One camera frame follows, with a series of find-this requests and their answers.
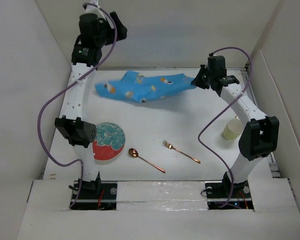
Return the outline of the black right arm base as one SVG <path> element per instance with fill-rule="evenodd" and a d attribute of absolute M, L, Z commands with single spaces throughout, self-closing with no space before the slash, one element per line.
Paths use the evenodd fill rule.
<path fill-rule="evenodd" d="M 228 174 L 222 180 L 209 180 L 204 182 L 201 195 L 207 200 L 209 210 L 253 210 L 253 200 L 248 180 L 234 183 L 231 197 L 232 183 Z"/>

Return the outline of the red and teal plate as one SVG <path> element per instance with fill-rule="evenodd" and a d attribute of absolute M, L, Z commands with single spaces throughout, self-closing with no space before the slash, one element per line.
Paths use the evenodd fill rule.
<path fill-rule="evenodd" d="M 123 129 L 112 122 L 96 125 L 96 136 L 92 143 L 93 157 L 96 161 L 111 161 L 124 149 L 126 136 Z"/>

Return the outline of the copper fork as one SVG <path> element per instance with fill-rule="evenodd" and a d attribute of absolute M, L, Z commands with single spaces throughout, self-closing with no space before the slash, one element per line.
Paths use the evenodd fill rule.
<path fill-rule="evenodd" d="M 175 150 L 175 151 L 177 151 L 178 153 L 180 153 L 180 154 L 186 156 L 187 158 L 191 159 L 192 161 L 196 162 L 197 164 L 201 164 L 201 161 L 200 161 L 200 160 L 198 160 L 198 159 L 196 159 L 196 158 L 194 158 L 194 157 L 192 157 L 192 156 L 190 156 L 190 155 L 184 153 L 183 151 L 179 150 L 178 148 L 175 148 L 171 143 L 167 142 L 166 140 L 164 140 L 164 141 L 162 142 L 162 144 L 163 144 L 166 148 L 168 148 L 168 149 L 170 149 L 170 150 Z"/>

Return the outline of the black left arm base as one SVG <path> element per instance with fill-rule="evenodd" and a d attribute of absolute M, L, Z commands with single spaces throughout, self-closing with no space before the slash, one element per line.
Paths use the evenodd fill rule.
<path fill-rule="evenodd" d="M 68 187 L 72 190 L 69 208 L 79 211 L 110 211 L 117 209 L 118 182 L 102 181 L 100 172 L 95 180 L 83 181 L 80 192 L 79 180 Z"/>

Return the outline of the pale yellow paper cup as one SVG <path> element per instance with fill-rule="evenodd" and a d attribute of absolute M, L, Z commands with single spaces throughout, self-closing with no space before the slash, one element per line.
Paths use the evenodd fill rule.
<path fill-rule="evenodd" d="M 232 141 L 239 137 L 243 132 L 243 125 L 239 118 L 231 119 L 227 122 L 222 136 L 225 140 Z"/>

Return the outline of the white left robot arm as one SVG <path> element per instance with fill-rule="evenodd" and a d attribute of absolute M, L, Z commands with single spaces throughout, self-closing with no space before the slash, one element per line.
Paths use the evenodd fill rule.
<path fill-rule="evenodd" d="M 87 120 L 86 107 L 90 87 L 98 66 L 103 60 L 102 47 L 127 37 L 127 28 L 122 24 L 116 12 L 110 14 L 110 22 L 95 13 L 85 13 L 79 17 L 80 34 L 71 54 L 71 75 L 69 90 L 65 93 L 65 108 L 54 125 L 61 135 L 73 146 L 74 152 L 83 161 L 82 180 L 87 182 L 84 192 L 90 198 L 101 194 L 101 185 L 94 180 L 94 159 L 89 155 L 91 143 L 96 137 L 96 126 Z"/>

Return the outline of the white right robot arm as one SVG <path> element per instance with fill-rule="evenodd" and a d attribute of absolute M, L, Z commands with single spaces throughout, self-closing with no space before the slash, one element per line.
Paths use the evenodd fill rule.
<path fill-rule="evenodd" d="M 230 180 L 221 184 L 222 193 L 233 197 L 239 192 L 239 184 L 248 179 L 257 163 L 277 149 L 280 122 L 275 116 L 267 116 L 252 102 L 235 76 L 227 75 L 224 56 L 210 54 L 207 64 L 200 66 L 192 84 L 215 91 L 244 127 L 238 142 L 239 155 L 226 173 Z"/>

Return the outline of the blue space-print cloth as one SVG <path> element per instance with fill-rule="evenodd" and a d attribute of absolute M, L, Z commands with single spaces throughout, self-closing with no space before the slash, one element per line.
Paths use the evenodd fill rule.
<path fill-rule="evenodd" d="M 147 103 L 180 94 L 196 87 L 194 79 L 183 73 L 174 75 L 144 76 L 127 71 L 121 79 L 95 84 L 97 95 L 102 98 L 134 103 Z"/>

